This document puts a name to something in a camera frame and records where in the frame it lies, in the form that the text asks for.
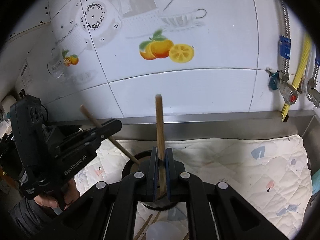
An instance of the yellow gas hose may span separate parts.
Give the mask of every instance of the yellow gas hose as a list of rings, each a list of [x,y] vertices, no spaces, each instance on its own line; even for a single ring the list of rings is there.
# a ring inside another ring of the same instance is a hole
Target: yellow gas hose
[[[301,78],[305,72],[308,58],[309,58],[310,49],[311,49],[311,43],[312,43],[312,41],[311,41],[310,36],[308,34],[305,34],[304,41],[303,41],[303,50],[302,50],[301,59],[299,62],[299,66],[298,66],[296,75],[294,76],[293,83],[292,83],[292,86],[295,89],[298,89],[300,82],[301,82]],[[287,103],[285,103],[282,108],[282,111],[281,111],[281,114],[282,114],[282,121],[281,122],[283,122],[285,117],[287,116],[289,108],[290,108],[290,106]]]

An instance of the wooden chopstick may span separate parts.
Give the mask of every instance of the wooden chopstick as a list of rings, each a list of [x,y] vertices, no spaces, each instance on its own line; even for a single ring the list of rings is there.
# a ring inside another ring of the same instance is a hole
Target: wooden chopstick
[[[166,193],[166,176],[164,166],[164,127],[163,127],[163,106],[162,96],[156,95],[156,121],[157,121],[157,151],[159,163],[159,195],[163,196]]]
[[[183,240],[188,240],[189,239],[189,232],[186,234],[186,236],[183,238]]]
[[[140,228],[140,230],[138,231],[138,233],[136,234],[136,236],[134,237],[133,240],[138,240],[138,238],[141,236],[141,234],[143,233],[143,231],[145,230],[146,226],[148,225],[150,219],[152,218],[153,214],[151,214],[148,219],[146,220],[146,222],[144,222],[143,226]]]
[[[101,123],[99,123],[99,121],[89,112],[89,110],[84,105],[80,106],[80,112],[86,118],[88,118],[89,121],[92,122],[96,127],[98,128],[102,127]],[[133,157],[126,149],[124,149],[120,143],[118,143],[115,139],[113,139],[112,136],[110,136],[108,139],[110,140],[111,143],[113,143],[114,146],[116,146],[128,158],[130,158],[130,160],[132,160],[137,165],[140,165],[140,162],[135,157]]]
[[[161,213],[161,212],[158,211],[158,214],[156,215],[156,217],[154,218],[154,220],[151,222],[150,225],[152,225],[153,223],[157,222],[160,213]],[[141,240],[146,240],[146,234],[144,234],[144,236],[141,238]]]

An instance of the black sleeve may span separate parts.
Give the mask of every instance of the black sleeve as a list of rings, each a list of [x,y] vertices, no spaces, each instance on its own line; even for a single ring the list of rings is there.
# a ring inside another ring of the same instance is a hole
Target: black sleeve
[[[52,221],[52,215],[46,214],[44,210],[32,199],[25,197],[14,206],[9,214],[15,225],[30,238],[38,233]]]

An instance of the blue label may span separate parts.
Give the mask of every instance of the blue label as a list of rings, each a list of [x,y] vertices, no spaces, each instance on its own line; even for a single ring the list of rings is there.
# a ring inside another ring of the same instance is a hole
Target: blue label
[[[280,56],[290,59],[290,47],[291,47],[291,40],[289,38],[286,38],[280,35],[280,39],[279,39]]]
[[[319,53],[319,50],[317,50],[317,53],[316,53],[316,62],[315,62],[317,65],[320,65],[320,53]]]

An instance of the metal screw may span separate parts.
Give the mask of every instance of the metal screw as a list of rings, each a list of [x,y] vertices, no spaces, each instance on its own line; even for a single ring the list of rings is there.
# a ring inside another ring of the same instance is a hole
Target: metal screw
[[[218,187],[221,189],[227,189],[228,188],[228,184],[225,182],[219,182],[218,183]]]
[[[188,172],[182,172],[182,173],[180,174],[180,177],[183,178],[183,179],[188,179],[188,178],[190,178],[190,173],[188,173]]]
[[[144,174],[143,172],[141,171],[137,171],[135,174],[134,174],[134,177],[137,178],[137,179],[140,179],[140,178],[143,178]]]
[[[99,181],[96,183],[96,188],[102,189],[106,186],[106,183],[104,181]]]

